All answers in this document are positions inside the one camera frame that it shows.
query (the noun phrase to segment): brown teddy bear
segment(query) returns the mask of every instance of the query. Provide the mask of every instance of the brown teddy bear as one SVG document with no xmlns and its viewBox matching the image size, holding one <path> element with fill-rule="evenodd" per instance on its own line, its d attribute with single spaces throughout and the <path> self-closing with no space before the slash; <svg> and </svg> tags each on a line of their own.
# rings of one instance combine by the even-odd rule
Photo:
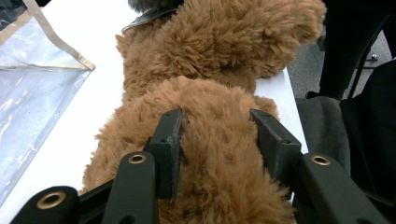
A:
<svg viewBox="0 0 396 224">
<path fill-rule="evenodd" d="M 114 178 L 161 115 L 181 108 L 177 198 L 159 200 L 160 222 L 293 223 L 289 191 L 263 169 L 249 109 L 277 118 L 273 100 L 252 94 L 255 79 L 317 38 L 324 12 L 318 0 L 185 0 L 175 14 L 118 35 L 122 106 L 96 136 L 80 193 Z"/>
<path fill-rule="evenodd" d="M 253 93 L 256 78 L 277 74 L 300 43 L 318 38 L 324 13 L 320 0 L 185 0 L 175 14 L 116 36 L 123 102 L 177 76 Z"/>
</svg>

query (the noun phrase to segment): black plastic bracket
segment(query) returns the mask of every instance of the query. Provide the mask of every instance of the black plastic bracket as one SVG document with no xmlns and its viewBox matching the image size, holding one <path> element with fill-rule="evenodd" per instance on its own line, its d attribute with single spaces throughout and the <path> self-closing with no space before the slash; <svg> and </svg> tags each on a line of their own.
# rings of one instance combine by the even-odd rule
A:
<svg viewBox="0 0 396 224">
<path fill-rule="evenodd" d="M 333 158 L 304 154 L 297 171 L 303 183 L 292 183 L 297 223 L 388 223 Z"/>
<path fill-rule="evenodd" d="M 269 113 L 250 109 L 258 130 L 258 147 L 264 166 L 274 180 L 289 186 L 291 167 L 302 156 L 301 143 Z"/>
<path fill-rule="evenodd" d="M 69 224 L 79 218 L 78 194 L 70 187 L 52 187 L 33 196 L 11 223 Z"/>
<path fill-rule="evenodd" d="M 144 149 L 154 156 L 158 166 L 161 177 L 157 191 L 159 199 L 174 200 L 177 196 L 181 119 L 181 109 L 164 113 L 154 135 L 148 140 L 148 147 Z"/>
<path fill-rule="evenodd" d="M 155 171 L 155 160 L 149 152 L 124 156 L 102 223 L 159 223 Z"/>
</svg>

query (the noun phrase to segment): plastic bag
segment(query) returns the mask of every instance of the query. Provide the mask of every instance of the plastic bag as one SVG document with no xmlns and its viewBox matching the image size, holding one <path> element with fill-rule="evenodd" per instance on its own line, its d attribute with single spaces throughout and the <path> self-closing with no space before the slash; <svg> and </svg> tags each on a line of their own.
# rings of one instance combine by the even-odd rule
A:
<svg viewBox="0 0 396 224">
<path fill-rule="evenodd" d="M 0 0 L 0 205 L 94 65 L 33 0 Z"/>
</svg>

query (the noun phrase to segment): white surface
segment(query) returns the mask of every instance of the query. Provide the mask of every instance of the white surface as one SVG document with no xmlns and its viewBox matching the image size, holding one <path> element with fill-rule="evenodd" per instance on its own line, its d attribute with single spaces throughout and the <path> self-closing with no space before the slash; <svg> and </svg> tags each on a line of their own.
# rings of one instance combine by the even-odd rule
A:
<svg viewBox="0 0 396 224">
<path fill-rule="evenodd" d="M 44 13 L 55 32 L 95 64 L 74 100 L 39 149 L 15 189 L 0 208 L 0 223 L 9 223 L 36 193 L 53 186 L 82 187 L 85 165 L 97 141 L 93 136 L 106 123 L 122 94 L 122 58 L 115 34 L 135 14 L 126 0 L 52 0 Z M 303 130 L 294 102 L 289 75 L 258 80 L 257 94 L 274 98 L 281 122 L 304 145 Z"/>
</svg>

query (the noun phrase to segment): gray fabric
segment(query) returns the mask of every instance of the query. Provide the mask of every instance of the gray fabric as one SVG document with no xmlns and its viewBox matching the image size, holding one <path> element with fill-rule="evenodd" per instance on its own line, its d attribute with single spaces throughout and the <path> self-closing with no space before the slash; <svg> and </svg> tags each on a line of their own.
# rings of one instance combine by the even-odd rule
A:
<svg viewBox="0 0 396 224">
<path fill-rule="evenodd" d="M 350 153 L 347 131 L 340 102 L 328 97 L 296 99 L 309 152 L 336 159 L 350 175 Z"/>
</svg>

